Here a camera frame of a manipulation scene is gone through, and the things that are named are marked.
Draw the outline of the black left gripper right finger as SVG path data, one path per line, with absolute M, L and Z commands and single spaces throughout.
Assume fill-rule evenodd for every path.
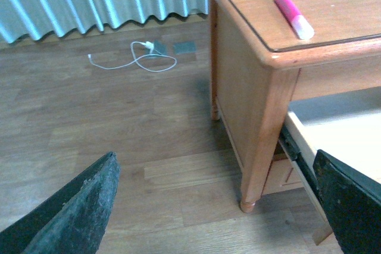
M 313 169 L 321 206 L 343 253 L 380 253 L 380 183 L 321 149 Z

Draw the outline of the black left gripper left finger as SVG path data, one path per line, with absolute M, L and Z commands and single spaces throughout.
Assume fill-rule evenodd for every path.
M 108 152 L 1 231 L 1 253 L 96 253 L 119 177 L 117 155 Z

